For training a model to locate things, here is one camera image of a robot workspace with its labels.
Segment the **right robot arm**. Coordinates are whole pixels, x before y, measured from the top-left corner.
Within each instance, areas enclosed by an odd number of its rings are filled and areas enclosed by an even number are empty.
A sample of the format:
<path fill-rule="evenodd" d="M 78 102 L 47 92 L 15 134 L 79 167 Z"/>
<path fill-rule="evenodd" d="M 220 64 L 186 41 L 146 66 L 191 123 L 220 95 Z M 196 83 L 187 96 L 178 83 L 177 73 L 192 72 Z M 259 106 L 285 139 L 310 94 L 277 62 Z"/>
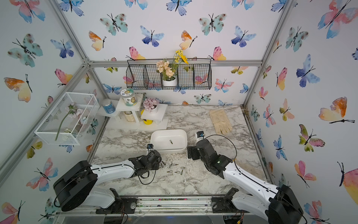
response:
<path fill-rule="evenodd" d="M 232 188 L 225 199 L 230 206 L 261 217 L 270 224 L 298 224 L 304 212 L 287 185 L 276 186 L 252 175 L 227 156 L 217 154 L 212 144 L 203 139 L 187 149 L 188 158 L 201 160 L 212 174 L 243 190 Z"/>

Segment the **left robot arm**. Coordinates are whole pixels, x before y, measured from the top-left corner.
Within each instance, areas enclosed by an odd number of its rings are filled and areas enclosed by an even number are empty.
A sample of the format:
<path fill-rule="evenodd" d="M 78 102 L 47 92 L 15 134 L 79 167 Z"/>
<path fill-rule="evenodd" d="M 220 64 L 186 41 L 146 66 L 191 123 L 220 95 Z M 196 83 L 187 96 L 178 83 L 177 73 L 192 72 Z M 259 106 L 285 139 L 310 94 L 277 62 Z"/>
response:
<path fill-rule="evenodd" d="M 80 161 L 54 183 L 54 206 L 63 212 L 79 206 L 107 209 L 118 199 L 118 194 L 115 190 L 98 188 L 98 185 L 116 179 L 142 178 L 151 170 L 157 171 L 161 161 L 160 153 L 154 149 L 147 155 L 107 165 Z"/>

